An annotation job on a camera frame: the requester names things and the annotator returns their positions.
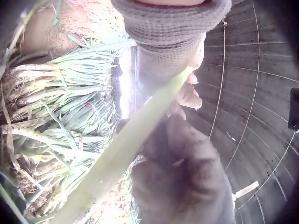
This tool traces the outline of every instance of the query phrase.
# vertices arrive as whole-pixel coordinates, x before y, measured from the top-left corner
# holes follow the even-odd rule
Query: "dirt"
[[[56,1],[52,0],[30,19],[21,38],[20,50],[23,54],[49,51],[47,59],[57,58],[78,48],[67,37],[68,34],[101,35],[107,26],[123,26],[122,17],[112,7],[110,0],[75,0],[75,4],[64,0],[57,33],[56,27],[52,26]]]
[[[24,39],[20,45],[23,54],[48,50],[50,35],[53,32],[51,23],[54,15],[53,9],[45,8],[32,16],[25,28]]]

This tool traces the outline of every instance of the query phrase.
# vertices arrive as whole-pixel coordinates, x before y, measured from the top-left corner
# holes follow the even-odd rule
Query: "white plastic stick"
[[[250,191],[252,191],[253,189],[257,188],[259,186],[259,183],[256,181],[254,183],[252,183],[251,185],[243,188],[242,190],[238,191],[236,193],[237,198],[242,197],[243,195],[249,193]]]

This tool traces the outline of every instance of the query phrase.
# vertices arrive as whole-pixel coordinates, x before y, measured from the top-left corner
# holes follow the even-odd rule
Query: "finger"
[[[182,106],[194,109],[199,109],[202,106],[201,98],[189,83],[184,83],[176,97],[176,101]]]
[[[173,102],[167,110],[167,116],[180,115],[184,120],[186,120],[186,114],[177,102]]]
[[[155,131],[144,142],[141,150],[141,154],[146,159],[155,162],[164,169],[167,169],[167,167],[178,160],[169,149],[165,125],[167,120],[159,123]]]
[[[209,138],[182,117],[173,115],[166,122],[168,145],[181,158],[213,159],[217,152]]]
[[[190,84],[197,84],[197,83],[198,83],[198,80],[197,80],[197,78],[196,78],[194,72],[192,72],[192,73],[188,76],[187,82],[190,83]]]
[[[132,195],[140,209],[158,213],[174,204],[173,179],[156,163],[146,161],[132,168]]]

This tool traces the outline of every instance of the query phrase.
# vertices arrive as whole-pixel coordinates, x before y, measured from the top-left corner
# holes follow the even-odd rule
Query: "work glove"
[[[141,224],[235,223],[232,192],[209,138],[182,117],[161,122],[132,169]]]
[[[124,17],[127,33],[137,43],[137,70],[144,91],[149,95],[187,66],[195,69],[200,66],[205,33],[231,8],[231,0],[205,0],[189,6],[180,6],[178,1],[169,2],[177,5],[156,5],[160,1],[111,0]],[[177,109],[178,105],[201,107],[200,97],[189,85],[190,82],[186,82],[182,87],[175,101]]]

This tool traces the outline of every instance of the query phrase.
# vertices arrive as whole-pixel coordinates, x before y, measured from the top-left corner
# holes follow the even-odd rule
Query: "green onion bundle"
[[[43,217],[59,210],[111,142],[120,117],[109,94],[109,69],[119,49],[134,44],[127,40],[79,49],[44,65],[18,66],[2,80],[8,153],[1,152],[0,171],[7,167],[3,157],[9,157],[33,188],[21,196],[21,214]],[[10,194],[12,181],[6,175],[2,195]],[[42,196],[47,200],[37,208]]]

